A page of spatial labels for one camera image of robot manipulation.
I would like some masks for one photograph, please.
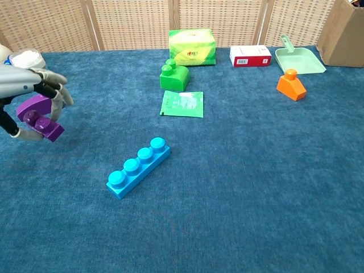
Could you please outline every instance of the cardboard box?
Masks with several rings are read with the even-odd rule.
[[[215,65],[216,41],[209,29],[170,30],[169,57],[177,65]]]
[[[265,45],[234,45],[230,47],[233,67],[266,67],[272,54]]]
[[[336,0],[317,41],[326,65],[364,67],[364,8]]]

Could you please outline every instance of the barcode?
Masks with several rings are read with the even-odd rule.
[[[247,64],[248,63],[248,59],[239,59],[238,64]]]

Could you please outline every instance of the green toy block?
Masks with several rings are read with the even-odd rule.
[[[189,70],[187,67],[176,65],[174,59],[168,59],[162,66],[159,79],[161,89],[183,92],[189,81]]]

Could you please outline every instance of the orange toy block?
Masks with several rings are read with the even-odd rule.
[[[297,78],[297,71],[295,69],[286,70],[285,74],[279,78],[277,90],[294,101],[304,98],[307,92],[301,81]]]

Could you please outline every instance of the robotic hand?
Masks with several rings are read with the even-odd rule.
[[[49,70],[0,65],[0,126],[12,138],[43,139],[43,135],[36,131],[19,128],[3,108],[5,105],[11,104],[15,97],[36,91],[51,99],[51,119],[57,121],[62,112],[63,102],[68,106],[73,105],[72,97],[64,86],[66,83],[67,79],[64,76]]]

